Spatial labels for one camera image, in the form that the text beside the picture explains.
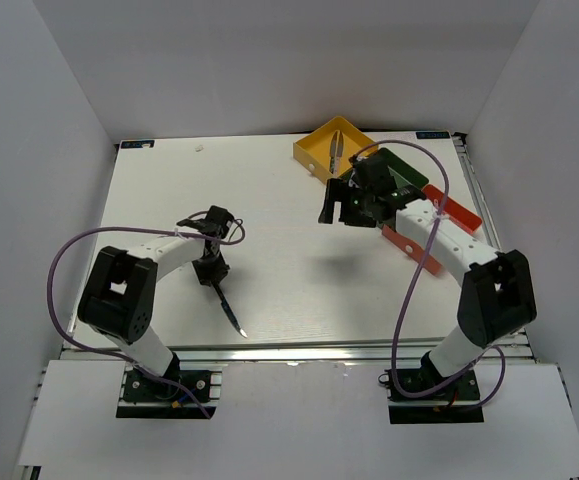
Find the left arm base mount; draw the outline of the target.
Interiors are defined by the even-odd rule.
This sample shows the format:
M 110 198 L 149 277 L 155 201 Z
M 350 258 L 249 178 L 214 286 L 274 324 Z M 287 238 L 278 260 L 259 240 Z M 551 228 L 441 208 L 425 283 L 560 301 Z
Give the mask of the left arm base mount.
M 183 369 L 178 382 L 187 388 L 208 416 L 183 390 L 147 379 L 135 369 L 123 376 L 116 417 L 120 419 L 208 420 L 217 408 L 222 373 L 218 370 Z

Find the pink handled knife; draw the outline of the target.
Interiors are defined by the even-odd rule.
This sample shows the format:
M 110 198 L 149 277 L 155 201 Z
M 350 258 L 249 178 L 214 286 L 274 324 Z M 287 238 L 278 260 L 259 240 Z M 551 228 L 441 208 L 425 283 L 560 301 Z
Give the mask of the pink handled knife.
M 341 131 L 337 132 L 336 137 L 336 147 L 335 147 L 335 156 L 334 156 L 334 167 L 336 170 L 339 169 L 340 161 L 344 151 L 344 135 Z

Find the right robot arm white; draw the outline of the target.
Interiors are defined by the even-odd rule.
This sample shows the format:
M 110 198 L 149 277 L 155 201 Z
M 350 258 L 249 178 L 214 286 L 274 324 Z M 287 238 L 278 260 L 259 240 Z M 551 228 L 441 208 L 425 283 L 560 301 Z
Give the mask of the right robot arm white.
M 430 249 L 460 286 L 455 327 L 421 361 L 420 384 L 430 397 L 453 391 L 461 370 L 500 338 L 537 316 L 528 259 L 517 250 L 501 252 L 467 233 L 438 211 L 437 203 L 412 185 L 399 187 L 385 161 L 355 163 L 349 179 L 326 183 L 322 224 L 391 226 Z

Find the green handled knife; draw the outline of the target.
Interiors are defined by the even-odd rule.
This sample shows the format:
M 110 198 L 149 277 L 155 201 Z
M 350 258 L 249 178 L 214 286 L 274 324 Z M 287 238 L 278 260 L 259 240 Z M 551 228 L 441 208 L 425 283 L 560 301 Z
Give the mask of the green handled knife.
M 334 156 L 335 156 L 335 147 L 336 147 L 336 137 L 337 137 L 337 130 L 334 131 L 331 141 L 330 141 L 330 146 L 329 146 L 329 173 L 331 175 L 335 175 L 335 167 L 334 167 Z

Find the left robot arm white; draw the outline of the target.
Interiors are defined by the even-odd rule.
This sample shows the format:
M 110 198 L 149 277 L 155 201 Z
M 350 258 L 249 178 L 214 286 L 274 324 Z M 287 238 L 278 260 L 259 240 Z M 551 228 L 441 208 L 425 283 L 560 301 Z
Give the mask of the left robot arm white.
M 148 371 L 146 387 L 168 399 L 180 387 L 178 357 L 151 327 L 157 283 L 190 264 L 202 286 L 221 294 L 229 266 L 221 252 L 235 217 L 212 206 L 201 219 L 184 219 L 198 237 L 161 236 L 129 250 L 99 251 L 80 299 L 78 319 L 107 337 L 137 366 Z

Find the dark handled knife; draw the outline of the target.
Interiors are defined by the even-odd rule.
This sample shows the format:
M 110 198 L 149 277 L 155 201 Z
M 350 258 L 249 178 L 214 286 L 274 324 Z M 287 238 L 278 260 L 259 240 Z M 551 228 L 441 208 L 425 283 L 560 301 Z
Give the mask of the dark handled knife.
M 227 300 L 223 290 L 221 289 L 220 285 L 217 283 L 214 283 L 213 288 L 220 299 L 221 308 L 222 308 L 223 312 L 225 313 L 231 326 L 235 329 L 235 331 L 240 336 L 242 336 L 243 338 L 247 338 L 248 337 L 247 333 L 240 325 L 240 322 L 238 321 L 238 318 L 235 315 L 235 313 L 234 313 L 229 301 Z

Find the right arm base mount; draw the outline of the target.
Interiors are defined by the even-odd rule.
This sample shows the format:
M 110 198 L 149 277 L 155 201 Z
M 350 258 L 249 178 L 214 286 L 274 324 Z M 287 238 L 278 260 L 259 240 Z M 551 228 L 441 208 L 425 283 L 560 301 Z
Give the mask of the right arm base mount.
M 473 371 L 437 393 L 422 398 L 408 398 L 399 393 L 392 372 L 378 376 L 378 384 L 386 389 L 391 425 L 477 424 L 484 422 L 480 389 Z

